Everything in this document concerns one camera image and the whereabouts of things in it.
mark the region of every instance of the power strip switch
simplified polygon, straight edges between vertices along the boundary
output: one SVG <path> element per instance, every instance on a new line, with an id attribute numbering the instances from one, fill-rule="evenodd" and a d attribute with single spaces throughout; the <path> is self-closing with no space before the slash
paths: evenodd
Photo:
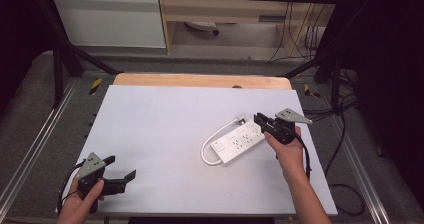
<path id="1" fill-rule="evenodd" d="M 213 141 L 211 146 L 221 161 L 226 164 L 264 139 L 261 127 L 251 120 Z"/>

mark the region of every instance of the white power strip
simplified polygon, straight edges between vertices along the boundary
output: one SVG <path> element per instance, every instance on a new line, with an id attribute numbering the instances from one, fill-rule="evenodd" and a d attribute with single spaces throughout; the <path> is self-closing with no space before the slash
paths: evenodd
<path id="1" fill-rule="evenodd" d="M 265 139 L 261 127 L 253 120 L 213 141 L 211 146 L 225 164 Z"/>

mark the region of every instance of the forearm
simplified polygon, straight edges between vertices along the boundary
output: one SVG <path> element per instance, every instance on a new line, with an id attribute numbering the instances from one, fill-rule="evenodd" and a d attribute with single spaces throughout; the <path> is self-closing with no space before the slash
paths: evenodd
<path id="1" fill-rule="evenodd" d="M 286 175 L 299 222 L 331 223 L 306 175 Z"/>

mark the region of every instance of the white cable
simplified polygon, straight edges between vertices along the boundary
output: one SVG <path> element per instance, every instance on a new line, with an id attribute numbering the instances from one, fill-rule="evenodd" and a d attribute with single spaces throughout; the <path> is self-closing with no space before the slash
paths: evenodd
<path id="1" fill-rule="evenodd" d="M 231 124 L 233 124 L 234 122 L 240 122 L 242 124 L 244 124 L 244 119 L 243 119 L 243 115 L 238 116 L 237 118 L 235 118 L 234 120 L 232 120 L 231 122 L 229 122 L 228 124 L 226 124 L 225 126 L 221 127 L 218 131 L 216 131 L 214 134 L 212 134 L 206 141 L 205 143 L 203 143 L 202 149 L 200 151 L 200 155 L 202 156 L 203 161 L 208 164 L 209 166 L 216 166 L 219 165 L 220 163 L 222 163 L 221 160 L 218 160 L 216 162 L 210 162 L 207 161 L 205 158 L 205 155 L 203 154 L 203 152 L 205 151 L 205 147 L 208 144 L 208 142 L 212 139 L 212 137 L 214 137 L 216 134 L 218 134 L 220 131 L 224 130 L 225 128 L 227 128 L 228 126 L 230 126 Z"/>

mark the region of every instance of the outlet socket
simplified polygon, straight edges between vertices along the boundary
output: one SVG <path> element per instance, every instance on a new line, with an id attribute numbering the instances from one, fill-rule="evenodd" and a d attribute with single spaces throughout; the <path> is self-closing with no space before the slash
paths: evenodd
<path id="1" fill-rule="evenodd" d="M 261 127 L 251 120 L 213 141 L 211 146 L 221 161 L 226 164 L 264 139 Z"/>

